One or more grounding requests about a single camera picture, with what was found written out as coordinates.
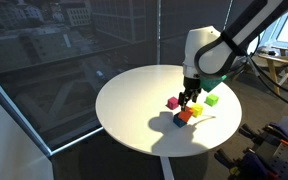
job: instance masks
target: chair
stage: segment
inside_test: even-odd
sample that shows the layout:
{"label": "chair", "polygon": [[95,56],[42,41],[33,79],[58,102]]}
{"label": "chair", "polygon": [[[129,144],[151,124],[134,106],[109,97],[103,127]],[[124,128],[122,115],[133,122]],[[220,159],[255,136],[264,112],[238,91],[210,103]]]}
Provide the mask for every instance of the chair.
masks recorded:
{"label": "chair", "polygon": [[[259,67],[269,72],[269,76],[274,82],[279,85],[282,85],[285,81],[288,83],[288,48],[273,46],[270,50],[273,49],[276,49],[275,52],[279,50],[277,54],[280,54],[280,56],[257,53],[254,54],[252,59]],[[274,91],[280,95],[280,90],[275,85]]]}

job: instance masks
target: toy block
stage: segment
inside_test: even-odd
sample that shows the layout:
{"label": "toy block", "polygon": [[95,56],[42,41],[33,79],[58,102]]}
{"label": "toy block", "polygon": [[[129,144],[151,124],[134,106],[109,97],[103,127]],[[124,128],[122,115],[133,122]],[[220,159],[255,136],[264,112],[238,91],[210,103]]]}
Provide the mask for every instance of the toy block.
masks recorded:
{"label": "toy block", "polygon": [[192,114],[193,114],[193,110],[186,106],[185,111],[179,112],[178,117],[187,123],[188,120],[191,118]]}
{"label": "toy block", "polygon": [[178,107],[178,100],[175,97],[171,97],[167,100],[166,106],[171,110],[176,109]]}
{"label": "toy block", "polygon": [[191,109],[193,110],[193,117],[198,117],[202,114],[203,112],[203,106],[199,105],[199,104],[193,104],[191,106]]}
{"label": "toy block", "polygon": [[215,96],[214,94],[210,94],[206,97],[205,103],[214,106],[218,101],[218,96]]}
{"label": "toy block", "polygon": [[180,119],[178,117],[179,113],[175,114],[173,117],[173,122],[178,126],[178,127],[183,127],[186,125],[186,122],[182,121],[182,119]]}

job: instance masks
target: round white table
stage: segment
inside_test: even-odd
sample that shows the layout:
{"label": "round white table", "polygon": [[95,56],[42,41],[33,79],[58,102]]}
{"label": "round white table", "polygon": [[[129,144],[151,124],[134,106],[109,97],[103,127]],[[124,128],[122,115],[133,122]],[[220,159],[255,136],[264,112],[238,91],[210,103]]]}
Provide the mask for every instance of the round white table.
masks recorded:
{"label": "round white table", "polygon": [[129,148],[162,157],[196,155],[225,142],[237,130],[242,111],[236,95],[224,83],[210,92],[219,97],[215,106],[204,103],[209,93],[202,90],[197,98],[204,107],[202,115],[192,116],[182,128],[173,123],[180,107],[170,110],[166,104],[184,91],[182,71],[181,66],[152,65],[111,79],[96,99],[103,128]]}

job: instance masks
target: white wall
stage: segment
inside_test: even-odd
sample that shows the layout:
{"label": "white wall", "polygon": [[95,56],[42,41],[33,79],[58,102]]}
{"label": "white wall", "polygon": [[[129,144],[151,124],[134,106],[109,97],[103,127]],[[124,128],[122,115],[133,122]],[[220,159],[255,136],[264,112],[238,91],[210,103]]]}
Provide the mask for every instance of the white wall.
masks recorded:
{"label": "white wall", "polygon": [[0,180],[52,180],[52,164],[0,105]]}

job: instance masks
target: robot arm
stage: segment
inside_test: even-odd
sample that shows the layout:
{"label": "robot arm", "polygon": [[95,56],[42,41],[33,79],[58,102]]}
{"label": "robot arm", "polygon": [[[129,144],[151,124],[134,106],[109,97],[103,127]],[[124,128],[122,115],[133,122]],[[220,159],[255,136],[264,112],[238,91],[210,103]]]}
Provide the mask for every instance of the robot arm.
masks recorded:
{"label": "robot arm", "polygon": [[185,91],[178,103],[196,102],[201,92],[200,78],[220,78],[231,69],[237,56],[245,56],[246,46],[272,22],[288,11],[288,0],[254,0],[226,30],[214,27],[191,30],[185,45],[183,62]]}

